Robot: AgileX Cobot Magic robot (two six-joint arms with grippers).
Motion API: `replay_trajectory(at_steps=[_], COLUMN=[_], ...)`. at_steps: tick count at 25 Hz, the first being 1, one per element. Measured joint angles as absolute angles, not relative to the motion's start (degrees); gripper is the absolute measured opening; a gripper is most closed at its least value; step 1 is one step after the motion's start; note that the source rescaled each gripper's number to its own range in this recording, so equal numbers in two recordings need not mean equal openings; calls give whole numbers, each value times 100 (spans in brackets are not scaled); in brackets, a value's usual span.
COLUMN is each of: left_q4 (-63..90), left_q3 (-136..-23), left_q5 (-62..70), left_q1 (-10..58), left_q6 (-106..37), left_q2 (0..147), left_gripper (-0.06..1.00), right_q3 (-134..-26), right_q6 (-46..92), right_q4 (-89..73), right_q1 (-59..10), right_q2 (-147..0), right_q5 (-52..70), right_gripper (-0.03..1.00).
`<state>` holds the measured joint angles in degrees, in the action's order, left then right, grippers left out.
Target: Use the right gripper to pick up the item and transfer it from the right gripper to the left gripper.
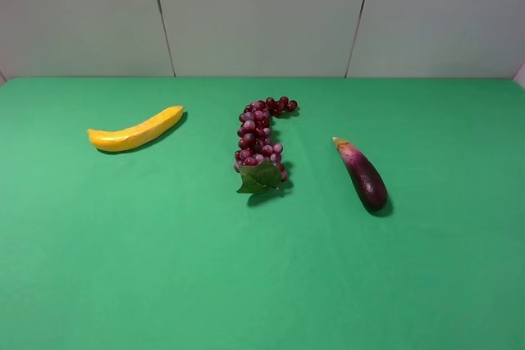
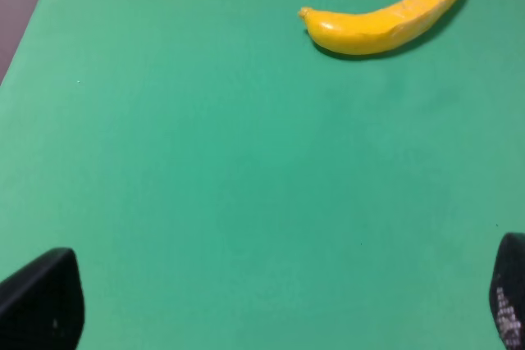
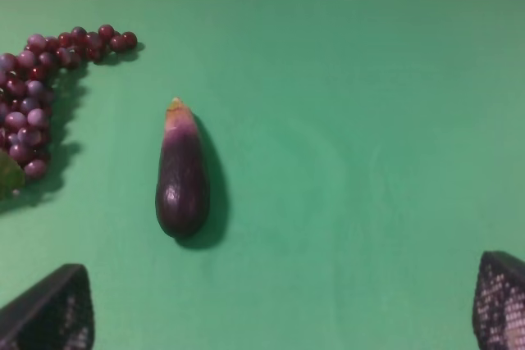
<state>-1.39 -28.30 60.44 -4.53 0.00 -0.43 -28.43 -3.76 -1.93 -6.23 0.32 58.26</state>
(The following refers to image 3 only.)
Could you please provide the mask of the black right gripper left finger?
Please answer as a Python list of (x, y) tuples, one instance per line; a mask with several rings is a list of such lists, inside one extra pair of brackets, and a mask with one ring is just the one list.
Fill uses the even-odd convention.
[(89, 273), (64, 264), (1, 308), (2, 349), (91, 349), (94, 306)]

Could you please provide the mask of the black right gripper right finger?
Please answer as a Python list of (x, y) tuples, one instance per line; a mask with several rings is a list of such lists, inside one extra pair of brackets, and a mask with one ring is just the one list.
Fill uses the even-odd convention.
[(472, 309), (480, 349), (523, 349), (524, 261), (507, 252), (484, 252)]

